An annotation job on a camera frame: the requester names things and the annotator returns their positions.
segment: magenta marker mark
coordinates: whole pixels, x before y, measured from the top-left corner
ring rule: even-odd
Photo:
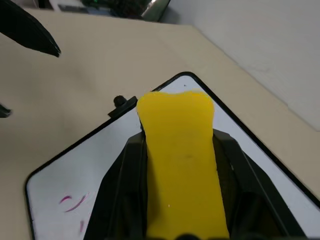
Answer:
[[[72,196],[65,196],[64,198],[62,198],[61,200],[60,200],[60,202],[59,202],[59,204],[61,204],[61,203],[63,203],[65,200],[67,200],[67,199],[72,199]]]
[[[80,221],[80,230],[79,230],[79,233],[80,233],[80,234],[83,232],[84,226],[85,226],[85,221],[81,220],[81,221]]]
[[[67,211],[64,211],[64,213],[68,213],[68,212],[71,212],[71,211],[75,210],[77,207],[80,206],[80,204],[82,204],[82,203],[86,200],[86,198],[88,197],[88,195],[89,195],[89,193],[87,193],[86,195],[84,195],[84,196],[81,198],[81,200],[80,200],[74,207],[68,209]]]

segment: white board surface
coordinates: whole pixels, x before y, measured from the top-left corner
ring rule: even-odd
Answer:
[[[189,90],[204,92],[190,76],[176,79],[161,92]],[[236,139],[242,150],[268,174],[305,234],[320,237],[319,209],[218,104],[213,127]],[[83,239],[102,178],[128,138],[140,131],[134,108],[30,178],[27,192],[37,240]],[[71,198],[60,203],[66,196]],[[85,199],[76,209],[66,212],[82,198]]]

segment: yellow sponge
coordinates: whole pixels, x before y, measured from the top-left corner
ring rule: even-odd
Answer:
[[[148,150],[147,237],[228,238],[210,97],[150,92],[139,99],[137,112]]]

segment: white wall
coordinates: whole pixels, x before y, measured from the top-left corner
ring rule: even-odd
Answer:
[[[191,24],[320,130],[320,0],[171,0]]]

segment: beige table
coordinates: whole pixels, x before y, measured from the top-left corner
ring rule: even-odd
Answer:
[[[0,35],[0,237],[30,236],[29,173],[105,122],[116,95],[140,97],[191,71],[320,197],[320,134],[192,26],[30,10],[62,55]]]

